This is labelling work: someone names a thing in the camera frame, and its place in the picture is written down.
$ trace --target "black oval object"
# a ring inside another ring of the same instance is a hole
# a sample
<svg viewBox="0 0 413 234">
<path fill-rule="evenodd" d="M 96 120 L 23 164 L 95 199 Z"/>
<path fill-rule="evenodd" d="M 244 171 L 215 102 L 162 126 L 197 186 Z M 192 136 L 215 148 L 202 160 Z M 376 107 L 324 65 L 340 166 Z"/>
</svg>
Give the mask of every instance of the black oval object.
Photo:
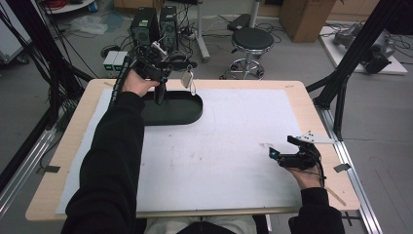
<svg viewBox="0 0 413 234">
<path fill-rule="evenodd" d="M 203 115 L 203 100 L 187 91 L 167 91 L 162 104 L 154 101 L 154 92 L 143 97 L 145 126 L 187 125 Z"/>
</svg>

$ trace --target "cable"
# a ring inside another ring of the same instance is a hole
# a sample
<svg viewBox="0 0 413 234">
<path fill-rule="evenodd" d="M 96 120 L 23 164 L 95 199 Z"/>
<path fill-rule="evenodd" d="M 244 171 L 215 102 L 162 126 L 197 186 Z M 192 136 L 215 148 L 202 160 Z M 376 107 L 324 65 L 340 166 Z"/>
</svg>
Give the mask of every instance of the cable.
<svg viewBox="0 0 413 234">
<path fill-rule="evenodd" d="M 40 157 L 40 160 L 39 160 L 39 166 L 40 166 L 41 169 L 45 170 L 46 167 L 47 167 L 47 166 L 46 166 L 46 167 L 43 166 L 43 160 L 44 160 L 46 154 L 49 153 L 49 152 L 60 142 L 60 140 L 61 140 L 62 138 L 63 138 L 63 135 L 60 136 L 60 138 L 52 145 L 52 147 L 48 148 L 48 150 L 46 150 L 46 151 L 42 154 L 42 156 Z"/>
</svg>

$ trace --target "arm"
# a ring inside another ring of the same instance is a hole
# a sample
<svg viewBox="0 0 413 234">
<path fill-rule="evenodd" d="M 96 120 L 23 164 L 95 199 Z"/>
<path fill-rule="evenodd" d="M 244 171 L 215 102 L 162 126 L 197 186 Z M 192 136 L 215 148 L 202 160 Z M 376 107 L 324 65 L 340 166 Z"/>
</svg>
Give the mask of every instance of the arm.
<svg viewBox="0 0 413 234">
<path fill-rule="evenodd" d="M 298 216 L 289 221 L 292 234 L 343 234 L 345 233 L 341 213 L 328 205 L 328 195 L 321 188 L 317 167 L 305 173 L 289 170 L 301 188 L 303 207 Z"/>
<path fill-rule="evenodd" d="M 144 131 L 140 97 L 156 85 L 133 71 L 128 75 L 123 92 L 96 127 L 61 233 L 132 232 Z"/>
</svg>

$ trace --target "metal rail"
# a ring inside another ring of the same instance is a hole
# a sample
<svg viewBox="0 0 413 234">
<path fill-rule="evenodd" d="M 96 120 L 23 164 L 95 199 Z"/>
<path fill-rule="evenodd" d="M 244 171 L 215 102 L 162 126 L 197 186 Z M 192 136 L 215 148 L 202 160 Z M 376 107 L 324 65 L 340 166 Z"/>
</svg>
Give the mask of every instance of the metal rail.
<svg viewBox="0 0 413 234">
<path fill-rule="evenodd" d="M 360 215 L 364 223 L 364 226 L 369 234 L 382 234 L 382 228 L 380 227 L 379 221 L 373 212 L 373 208 L 368 201 L 367 195 L 364 192 L 362 184 L 358 178 L 356 169 L 353 165 L 352 159 L 349 152 L 347 151 L 344 141 L 340 141 L 338 136 L 334 133 L 334 118 L 329 110 L 324 110 L 316 106 L 316 110 L 319 113 L 319 117 L 323 122 L 325 129 L 327 130 L 330 138 L 335 139 L 338 143 L 334 144 L 335 150 L 342 163 L 349 164 L 352 168 L 347 170 L 350 181 L 352 182 L 353 188 L 355 189 L 358 200 L 360 201 Z"/>
</svg>

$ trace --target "motion capture device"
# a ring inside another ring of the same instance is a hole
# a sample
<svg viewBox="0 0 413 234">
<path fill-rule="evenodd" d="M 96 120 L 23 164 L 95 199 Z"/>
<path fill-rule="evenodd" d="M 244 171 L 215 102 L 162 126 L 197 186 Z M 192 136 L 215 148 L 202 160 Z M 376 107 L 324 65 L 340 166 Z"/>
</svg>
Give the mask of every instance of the motion capture device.
<svg viewBox="0 0 413 234">
<path fill-rule="evenodd" d="M 154 100 L 157 104 L 162 104 L 166 97 L 166 83 L 171 72 L 175 68 L 183 68 L 188 66 L 197 67 L 195 62 L 169 62 L 165 59 L 167 57 L 168 53 L 161 48 L 157 41 L 154 41 L 150 46 L 137 46 L 136 50 L 132 51 L 124 59 L 123 68 L 120 71 L 116 84 L 113 88 L 109 106 L 112 106 L 115 103 L 116 96 L 122 91 L 125 79 L 131 69 L 136 71 L 136 73 L 143 79 L 151 79 L 160 83 L 159 86 L 155 87 Z"/>
<path fill-rule="evenodd" d="M 304 171 L 317 166 L 319 169 L 319 180 L 321 185 L 324 186 L 324 170 L 321 164 L 321 155 L 314 146 L 315 143 L 336 143 L 335 140 L 317 136 L 311 132 L 307 132 L 302 136 L 288 136 L 287 141 L 291 144 L 298 146 L 298 152 L 295 154 L 281 154 L 278 150 L 270 147 L 270 158 L 276 160 L 280 167 L 286 169 L 297 169 Z"/>
<path fill-rule="evenodd" d="M 337 32 L 334 36 L 334 45 L 344 45 L 349 49 L 361 31 L 362 24 L 355 23 L 349 29 Z M 394 40 L 386 38 L 382 32 L 371 48 L 363 55 L 360 64 L 370 74 L 376 74 L 392 63 L 388 58 L 394 54 Z"/>
</svg>

